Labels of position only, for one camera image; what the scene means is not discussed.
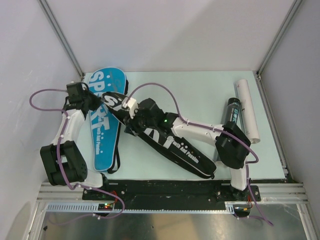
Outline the blue racket bag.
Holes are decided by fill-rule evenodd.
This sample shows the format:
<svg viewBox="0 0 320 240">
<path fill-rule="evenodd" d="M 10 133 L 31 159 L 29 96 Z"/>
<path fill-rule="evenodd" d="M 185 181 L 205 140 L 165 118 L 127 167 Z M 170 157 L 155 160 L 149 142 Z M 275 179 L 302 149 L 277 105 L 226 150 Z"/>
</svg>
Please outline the blue racket bag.
<svg viewBox="0 0 320 240">
<path fill-rule="evenodd" d="M 89 90 L 101 97 L 105 92 L 127 94 L 129 82 L 126 74 L 117 67 L 95 71 L 88 81 Z M 118 142 L 121 124 L 103 103 L 90 112 L 93 140 L 93 167 L 97 172 L 115 173 L 121 165 Z"/>
</svg>

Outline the black racket bag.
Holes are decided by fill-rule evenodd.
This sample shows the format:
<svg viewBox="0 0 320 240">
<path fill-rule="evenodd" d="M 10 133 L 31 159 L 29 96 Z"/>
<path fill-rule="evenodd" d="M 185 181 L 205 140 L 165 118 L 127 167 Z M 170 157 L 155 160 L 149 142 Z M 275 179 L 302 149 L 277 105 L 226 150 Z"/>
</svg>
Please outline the black racket bag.
<svg viewBox="0 0 320 240">
<path fill-rule="evenodd" d="M 107 91 L 102 94 L 102 101 L 108 111 L 124 126 L 124 117 L 128 112 L 122 108 L 126 95 Z M 156 102 L 147 98 L 138 103 L 138 110 L 150 110 L 149 127 L 135 137 L 139 137 L 159 154 L 188 172 L 203 179 L 213 179 L 216 164 L 183 137 L 175 136 L 171 130 L 176 113 L 163 112 Z"/>
</svg>

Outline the black shuttlecock tube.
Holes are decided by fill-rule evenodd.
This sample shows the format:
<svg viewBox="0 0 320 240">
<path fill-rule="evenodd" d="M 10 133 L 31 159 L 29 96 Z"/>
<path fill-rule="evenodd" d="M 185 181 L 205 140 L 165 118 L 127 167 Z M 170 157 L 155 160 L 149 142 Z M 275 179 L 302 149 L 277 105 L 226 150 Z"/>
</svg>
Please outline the black shuttlecock tube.
<svg viewBox="0 0 320 240">
<path fill-rule="evenodd" d="M 239 138 L 239 132 L 241 132 L 241 129 L 238 126 L 239 110 L 240 100 L 236 97 L 229 98 L 222 119 L 223 131 L 237 138 Z M 242 145 L 237 140 L 221 132 L 216 138 L 215 146 L 218 152 L 219 161 L 227 167 L 233 169 L 240 168 L 242 162 L 239 160 L 238 155 Z"/>
</svg>

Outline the white shuttlecock tube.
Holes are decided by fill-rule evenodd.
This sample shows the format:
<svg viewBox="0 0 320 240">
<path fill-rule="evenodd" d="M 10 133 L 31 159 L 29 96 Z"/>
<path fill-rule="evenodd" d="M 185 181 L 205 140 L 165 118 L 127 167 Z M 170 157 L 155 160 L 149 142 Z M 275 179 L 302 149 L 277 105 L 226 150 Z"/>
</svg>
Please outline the white shuttlecock tube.
<svg viewBox="0 0 320 240">
<path fill-rule="evenodd" d="M 241 125 L 251 144 L 261 141 L 249 83 L 242 78 L 234 83 L 235 95 L 240 100 Z"/>
</svg>

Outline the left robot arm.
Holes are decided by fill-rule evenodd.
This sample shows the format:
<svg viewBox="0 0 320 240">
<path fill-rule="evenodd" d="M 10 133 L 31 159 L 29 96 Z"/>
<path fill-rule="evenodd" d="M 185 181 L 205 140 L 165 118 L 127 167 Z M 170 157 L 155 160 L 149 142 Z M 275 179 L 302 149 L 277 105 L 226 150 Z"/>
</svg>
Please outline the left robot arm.
<svg viewBox="0 0 320 240">
<path fill-rule="evenodd" d="M 62 122 L 51 144 L 40 149 L 40 156 L 47 174 L 48 181 L 53 186 L 76 185 L 93 188 L 93 193 L 99 199 L 107 199 L 111 187 L 104 183 L 101 173 L 87 168 L 86 161 L 77 147 L 77 139 L 89 111 L 95 111 L 101 106 L 101 98 L 89 91 L 88 85 L 81 82 L 66 86 L 68 96 L 60 111 Z"/>
</svg>

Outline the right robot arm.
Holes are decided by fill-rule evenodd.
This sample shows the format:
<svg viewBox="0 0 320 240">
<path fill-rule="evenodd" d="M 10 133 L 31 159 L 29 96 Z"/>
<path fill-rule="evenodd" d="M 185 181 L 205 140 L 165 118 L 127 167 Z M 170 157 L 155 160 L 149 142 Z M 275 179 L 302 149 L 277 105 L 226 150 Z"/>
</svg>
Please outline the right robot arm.
<svg viewBox="0 0 320 240">
<path fill-rule="evenodd" d="M 188 140 L 215 147 L 223 165 L 229 168 L 232 197 L 241 201 L 249 195 L 245 160 L 251 141 L 236 123 L 193 123 L 177 113 L 163 112 L 151 98 L 137 103 L 126 97 L 121 110 L 121 122 L 129 134 L 138 136 L 158 153 L 201 178 L 213 179 L 217 166 Z"/>
</svg>

